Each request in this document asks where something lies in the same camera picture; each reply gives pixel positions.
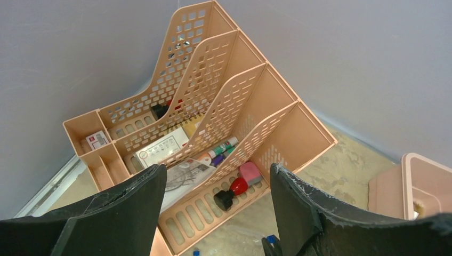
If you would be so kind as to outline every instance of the blue object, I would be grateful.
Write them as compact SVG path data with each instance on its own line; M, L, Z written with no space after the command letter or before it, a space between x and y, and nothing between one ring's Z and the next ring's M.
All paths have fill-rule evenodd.
M221 164L221 162L224 160L224 156L223 155L217 155L212 159L212 163L211 166L213 167L217 167L219 164Z
M267 242L269 242L270 244L274 244L275 243L275 235L268 236Z

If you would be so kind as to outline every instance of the pink eraser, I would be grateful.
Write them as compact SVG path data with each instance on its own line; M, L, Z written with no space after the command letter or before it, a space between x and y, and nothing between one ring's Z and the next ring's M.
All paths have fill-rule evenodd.
M261 173L255 164L252 162L244 163L239 167L240 177L246 180L248 186L258 183L262 180Z

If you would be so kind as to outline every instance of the white box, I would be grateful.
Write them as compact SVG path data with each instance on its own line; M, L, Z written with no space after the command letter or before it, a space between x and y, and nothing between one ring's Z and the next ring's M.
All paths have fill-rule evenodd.
M100 148L109 143L103 131L89 135L88 137L86 137L86 141L88 142L92 150Z
M187 142L188 137L180 127L140 149L135 153L135 157L146 168L178 152Z

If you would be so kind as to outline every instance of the small box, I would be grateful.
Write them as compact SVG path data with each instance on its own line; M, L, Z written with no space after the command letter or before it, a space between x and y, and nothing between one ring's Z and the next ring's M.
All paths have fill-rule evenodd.
M246 180L249 187L262 180L261 172L252 162L241 165L239 167L239 175Z
M182 127L168 133L150 145L135 153L135 157L146 168L158 164L168 156L178 152L188 142L188 137Z
M88 137L86 137L86 141L88 142L92 150L100 148L109 143L103 131L89 135Z

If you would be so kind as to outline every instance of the pink plastic container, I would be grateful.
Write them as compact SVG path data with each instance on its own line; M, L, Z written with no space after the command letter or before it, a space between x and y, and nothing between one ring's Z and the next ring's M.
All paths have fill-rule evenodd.
M416 153L369 182L369 211L412 220L452 212L452 169Z

